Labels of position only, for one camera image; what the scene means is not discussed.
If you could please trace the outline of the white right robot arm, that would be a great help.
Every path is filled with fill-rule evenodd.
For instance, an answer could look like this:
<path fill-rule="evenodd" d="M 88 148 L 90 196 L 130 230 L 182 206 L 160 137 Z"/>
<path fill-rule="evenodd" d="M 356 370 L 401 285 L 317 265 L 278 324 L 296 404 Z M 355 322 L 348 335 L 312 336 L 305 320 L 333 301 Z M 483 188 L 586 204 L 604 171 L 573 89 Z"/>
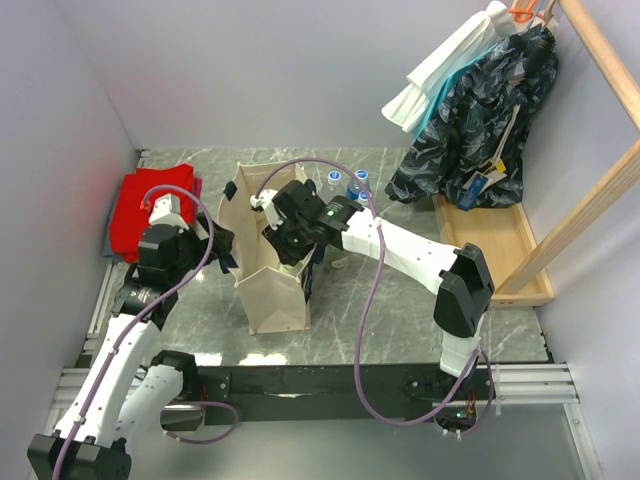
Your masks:
<path fill-rule="evenodd" d="M 436 296 L 433 318 L 443 331 L 438 385 L 450 398 L 473 386 L 466 367 L 479 346 L 479 329 L 494 293 L 482 250 L 428 240 L 377 217 L 370 208 L 342 195 L 324 202 L 298 180 L 251 198 L 265 214 L 263 236 L 280 262 L 294 266 L 314 248 L 332 246 L 379 260 L 413 278 Z"/>

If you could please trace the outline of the green cap glass bottle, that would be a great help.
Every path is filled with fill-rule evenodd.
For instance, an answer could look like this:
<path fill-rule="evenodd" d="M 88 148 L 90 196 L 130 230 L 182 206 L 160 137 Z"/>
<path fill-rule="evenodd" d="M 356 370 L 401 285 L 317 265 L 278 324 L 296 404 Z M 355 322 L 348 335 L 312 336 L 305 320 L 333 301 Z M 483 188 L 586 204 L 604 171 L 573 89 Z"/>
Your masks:
<path fill-rule="evenodd" d="M 349 252 L 340 250 L 331 245 L 326 247 L 325 257 L 328 265 L 334 269 L 344 268 L 349 260 Z"/>

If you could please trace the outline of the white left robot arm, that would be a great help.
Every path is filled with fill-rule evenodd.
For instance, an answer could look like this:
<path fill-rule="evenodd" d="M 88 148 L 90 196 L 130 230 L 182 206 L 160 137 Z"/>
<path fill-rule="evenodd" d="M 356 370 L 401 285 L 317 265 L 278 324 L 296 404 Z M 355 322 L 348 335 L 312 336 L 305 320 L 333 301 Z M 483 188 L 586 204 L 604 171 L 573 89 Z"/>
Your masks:
<path fill-rule="evenodd" d="M 194 355 L 157 354 L 141 383 L 142 359 L 178 301 L 178 291 L 230 250 L 233 234 L 206 212 L 194 225 L 154 214 L 111 308 L 102 346 L 84 383 L 49 435 L 27 457 L 39 479 L 126 479 L 134 439 L 173 405 L 210 406 Z"/>

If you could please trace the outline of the blue label water bottle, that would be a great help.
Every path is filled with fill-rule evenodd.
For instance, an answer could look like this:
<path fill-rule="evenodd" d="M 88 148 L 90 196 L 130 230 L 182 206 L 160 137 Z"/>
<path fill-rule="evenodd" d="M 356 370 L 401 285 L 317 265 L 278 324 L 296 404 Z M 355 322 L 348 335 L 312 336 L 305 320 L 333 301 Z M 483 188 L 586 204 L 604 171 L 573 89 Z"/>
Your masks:
<path fill-rule="evenodd" d="M 357 170 L 355 172 L 355 176 L 357 177 L 357 180 L 351 178 L 346 189 L 346 196 L 351 200 L 358 199 L 359 194 L 362 191 L 362 186 L 367 190 L 370 189 L 369 173 L 366 170 Z"/>

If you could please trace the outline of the beige canvas tote bag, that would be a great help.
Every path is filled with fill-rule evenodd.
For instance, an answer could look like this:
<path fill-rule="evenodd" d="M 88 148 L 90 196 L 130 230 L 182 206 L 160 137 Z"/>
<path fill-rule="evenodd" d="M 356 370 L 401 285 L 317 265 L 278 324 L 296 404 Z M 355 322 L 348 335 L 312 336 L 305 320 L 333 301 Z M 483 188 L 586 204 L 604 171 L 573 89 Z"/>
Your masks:
<path fill-rule="evenodd" d="M 276 252 L 262 236 L 268 221 L 250 206 L 250 197 L 277 166 L 239 164 L 218 209 L 217 223 L 235 235 L 232 256 L 237 267 L 230 273 L 251 335 L 311 327 L 313 254 L 296 264 L 300 267 L 296 277 L 282 273 Z"/>

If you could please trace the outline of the green cap bottle front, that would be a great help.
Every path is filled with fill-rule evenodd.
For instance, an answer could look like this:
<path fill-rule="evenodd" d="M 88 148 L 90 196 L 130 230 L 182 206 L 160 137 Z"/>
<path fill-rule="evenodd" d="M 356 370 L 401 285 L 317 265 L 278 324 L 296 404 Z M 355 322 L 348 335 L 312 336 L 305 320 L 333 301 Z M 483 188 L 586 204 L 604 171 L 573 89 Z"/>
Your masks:
<path fill-rule="evenodd" d="M 281 264 L 279 266 L 279 270 L 286 275 L 296 277 L 300 271 L 300 267 L 298 265 L 291 266 L 291 265 Z"/>

